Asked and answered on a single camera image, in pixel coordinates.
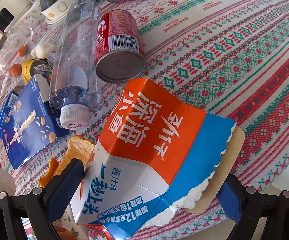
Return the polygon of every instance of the torn snack bag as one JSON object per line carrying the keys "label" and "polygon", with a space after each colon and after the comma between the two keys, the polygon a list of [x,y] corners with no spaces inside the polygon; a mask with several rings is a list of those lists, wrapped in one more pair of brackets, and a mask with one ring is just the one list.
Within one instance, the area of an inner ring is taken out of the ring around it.
{"label": "torn snack bag", "polygon": [[88,240],[87,228],[75,223],[70,204],[61,219],[54,221],[53,225],[61,240]]}
{"label": "torn snack bag", "polygon": [[71,200],[76,223],[115,239],[168,223],[193,208],[226,151],[236,122],[185,104],[153,81],[126,85]]}

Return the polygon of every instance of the barcode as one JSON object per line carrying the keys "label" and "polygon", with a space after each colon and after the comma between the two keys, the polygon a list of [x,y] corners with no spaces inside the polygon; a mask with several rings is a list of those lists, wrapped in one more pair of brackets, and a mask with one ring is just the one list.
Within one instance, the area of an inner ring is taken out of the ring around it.
{"label": "barcode", "polygon": [[17,98],[15,94],[11,94],[7,106],[12,107]]}
{"label": "barcode", "polygon": [[139,52],[139,44],[136,37],[127,34],[113,35],[108,38],[109,51],[115,49],[132,49]]}

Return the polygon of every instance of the plastic bottle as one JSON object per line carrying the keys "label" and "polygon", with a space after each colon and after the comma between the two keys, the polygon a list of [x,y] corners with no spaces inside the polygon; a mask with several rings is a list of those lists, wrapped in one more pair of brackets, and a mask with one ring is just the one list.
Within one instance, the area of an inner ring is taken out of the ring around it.
{"label": "plastic bottle", "polygon": [[89,108],[101,102],[95,73],[98,3],[77,0],[68,12],[50,82],[50,103],[60,109],[63,128],[89,125]]}

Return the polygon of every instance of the bread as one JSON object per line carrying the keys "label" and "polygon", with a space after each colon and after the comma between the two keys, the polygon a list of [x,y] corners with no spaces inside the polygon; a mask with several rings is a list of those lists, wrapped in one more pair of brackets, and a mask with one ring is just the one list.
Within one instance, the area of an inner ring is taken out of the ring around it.
{"label": "bread", "polygon": [[54,176],[59,175],[74,158],[83,162],[83,166],[93,161],[94,144],[91,140],[83,138],[81,135],[75,135],[68,141],[68,149],[65,157],[60,162]]}
{"label": "bread", "polygon": [[46,175],[42,176],[38,181],[41,187],[46,187],[46,185],[52,179],[58,166],[59,166],[59,162],[54,157],[52,157],[49,161],[49,168],[48,168]]}
{"label": "bread", "polygon": [[66,155],[59,163],[55,158],[49,161],[49,168],[43,177],[39,179],[39,185],[45,187],[53,176],[59,175],[74,158],[83,162],[85,167],[89,162],[93,161],[94,144],[89,139],[83,138],[81,135],[75,135],[68,141],[68,149]]}

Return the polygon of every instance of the tablecloth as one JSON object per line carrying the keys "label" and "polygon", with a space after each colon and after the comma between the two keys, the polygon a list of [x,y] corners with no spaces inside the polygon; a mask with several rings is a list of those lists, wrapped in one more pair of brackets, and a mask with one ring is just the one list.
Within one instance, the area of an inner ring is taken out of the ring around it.
{"label": "tablecloth", "polygon": [[[289,164],[289,0],[100,0],[100,6],[135,17],[147,57],[145,77],[183,102],[237,121],[246,140],[231,173],[244,185],[268,187]],[[42,23],[35,40],[57,42],[60,31]],[[90,110],[90,126],[74,134],[96,142],[123,88],[105,84],[102,103]],[[69,137],[20,169],[17,194],[38,185],[50,157],[65,154]],[[2,166],[13,173],[0,149]],[[169,224],[140,230],[132,239],[177,239],[226,218],[214,199],[204,214],[178,211]],[[97,229],[89,233],[90,239],[103,237]]]}

